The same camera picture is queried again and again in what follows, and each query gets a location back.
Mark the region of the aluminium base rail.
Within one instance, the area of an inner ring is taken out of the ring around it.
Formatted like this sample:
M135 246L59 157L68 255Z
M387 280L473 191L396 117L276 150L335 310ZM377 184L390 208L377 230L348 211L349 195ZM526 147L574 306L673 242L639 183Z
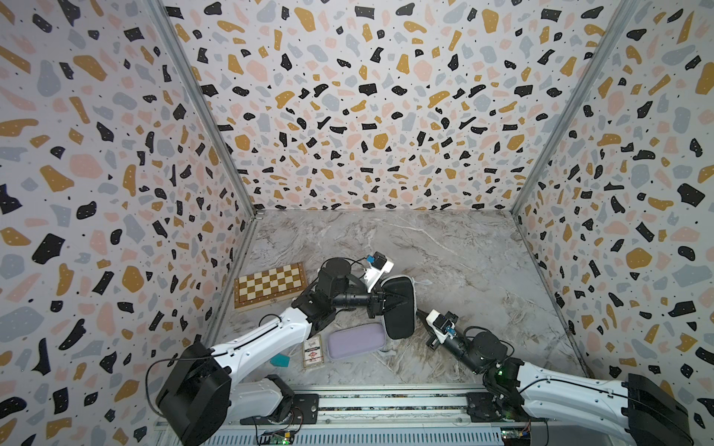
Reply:
M486 416L477 385L306 386L275 414L229 417L206 445L619 445L615 435L554 417Z

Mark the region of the wooden chessboard box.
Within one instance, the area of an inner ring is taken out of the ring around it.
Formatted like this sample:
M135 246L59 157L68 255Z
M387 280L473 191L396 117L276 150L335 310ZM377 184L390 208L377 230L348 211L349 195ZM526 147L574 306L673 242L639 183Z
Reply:
M308 281L301 262L242 276L234 281L234 308L253 310L300 295Z

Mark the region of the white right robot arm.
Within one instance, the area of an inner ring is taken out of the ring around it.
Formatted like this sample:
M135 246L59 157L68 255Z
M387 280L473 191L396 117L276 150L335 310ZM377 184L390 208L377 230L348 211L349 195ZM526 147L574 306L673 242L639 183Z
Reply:
M509 356L489 331L466 337L453 327L429 330L428 345L445 348L490 396L479 404L483 420L556 420L616 437L630 445L692 445L687 410L652 380L624 381L557 373Z

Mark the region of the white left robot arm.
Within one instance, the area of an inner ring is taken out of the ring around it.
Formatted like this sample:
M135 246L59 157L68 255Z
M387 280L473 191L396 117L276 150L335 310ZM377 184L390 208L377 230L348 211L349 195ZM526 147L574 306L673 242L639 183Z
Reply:
M282 351L316 336L340 310L364 307L381 316L392 338L410 336L414 323L414 286L406 277L384 279L390 261L367 257L364 277L353 274L354 261L330 258L290 306L269 323L213 347L196 342L173 360L173 369L155 407L183 445L200 445L234 417L276 425L290 424L294 391L278 376L258 382L245 378Z

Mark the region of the playing card box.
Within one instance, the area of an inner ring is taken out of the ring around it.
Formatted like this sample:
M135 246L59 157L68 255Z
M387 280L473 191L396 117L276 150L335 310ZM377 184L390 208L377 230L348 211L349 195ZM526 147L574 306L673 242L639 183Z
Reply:
M319 367L325 363L322 338L319 334L303 342L302 352L305 369Z

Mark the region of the aluminium corner post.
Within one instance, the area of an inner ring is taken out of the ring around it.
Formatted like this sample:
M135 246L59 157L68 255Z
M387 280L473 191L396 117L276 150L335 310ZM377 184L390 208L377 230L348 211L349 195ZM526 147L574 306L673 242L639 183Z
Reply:
M208 137L217 152L219 161L221 161L227 177L234 186L241 209L245 212L249 220L254 220L257 214L255 206L253 206L250 202L243 181L241 180L234 164L234 160L227 149L226 142L221 137L218 124L208 107L208 103L202 93L200 84L193 76L191 65L186 57L182 45L180 44L180 39L174 31L171 21L169 20L167 11L165 11L164 3L159 0L147 0L144 4L148 9L148 14L157 29L159 37L165 44L165 51L174 62L178 77L182 81L186 93L195 107L196 113L206 132L208 132Z
M546 171L548 161L550 161L550 158L552 158L554 152L556 152L566 130L575 119L576 113L582 107L586 99L589 98L589 90L595 84L604 63L606 63L612 54L618 39L622 33L624 33L626 26L634 16L638 4L639 1L636 0L622 0L617 5L617 9L605 30L600 45L594 51L591 62L586 67L583 76L573 90L569 102L556 121L556 125L552 132L550 132L543 151L533 164L533 168L524 183L524 187L522 187L511 208L511 216L514 220L517 219L519 213L524 209L530 193L537 186L539 177Z

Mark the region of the aluminium corner post left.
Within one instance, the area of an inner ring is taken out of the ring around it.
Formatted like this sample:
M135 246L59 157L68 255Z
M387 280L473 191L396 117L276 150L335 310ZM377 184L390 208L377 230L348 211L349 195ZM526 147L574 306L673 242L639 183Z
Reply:
M221 161L227 177L234 186L241 209L245 212L249 220L254 220L257 214L255 206L253 206L250 202L243 181L241 180L234 164L234 160L227 149L226 142L221 137L218 124L208 107L208 103L202 93L200 84L193 76L191 65L186 57L182 45L180 44L180 39L174 31L171 21L169 20L167 11L165 11L164 3L159 0L147 0L144 4L148 9L148 14L157 29L159 37L165 44L165 51L174 62L178 77L182 81L186 93L195 107L196 113L206 132L208 132L208 137L217 152L219 161Z

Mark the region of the teal small block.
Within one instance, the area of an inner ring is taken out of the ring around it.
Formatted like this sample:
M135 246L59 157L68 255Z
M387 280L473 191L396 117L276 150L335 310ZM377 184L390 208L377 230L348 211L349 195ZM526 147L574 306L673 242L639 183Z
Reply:
M290 357L284 354L276 354L271 358L270 364L274 367L288 368L290 364Z

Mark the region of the lilac zippered umbrella sleeve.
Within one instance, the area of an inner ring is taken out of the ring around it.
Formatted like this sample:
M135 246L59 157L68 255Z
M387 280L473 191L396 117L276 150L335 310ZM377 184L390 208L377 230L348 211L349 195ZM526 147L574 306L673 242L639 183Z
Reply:
M327 338L327 353L333 361L347 360L378 351L386 343L384 327L380 323L368 323L330 334Z

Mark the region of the aluminium corner post right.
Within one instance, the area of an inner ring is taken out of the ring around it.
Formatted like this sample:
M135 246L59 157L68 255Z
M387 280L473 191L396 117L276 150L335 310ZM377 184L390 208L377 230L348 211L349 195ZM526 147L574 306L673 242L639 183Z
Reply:
M600 45L594 51L591 62L586 67L583 76L573 90L569 102L556 121L556 125L552 132L550 132L543 151L533 164L533 168L524 183L524 187L522 187L511 208L511 216L514 220L517 219L519 213L524 209L530 193L537 186L539 177L546 171L548 161L550 161L550 158L552 158L554 152L556 152L566 130L575 119L576 113L582 107L586 99L589 98L589 90L595 84L604 63L606 63L612 54L618 39L622 33L624 33L626 26L634 16L638 4L639 1L636 0L622 0L617 5L617 9L605 30Z

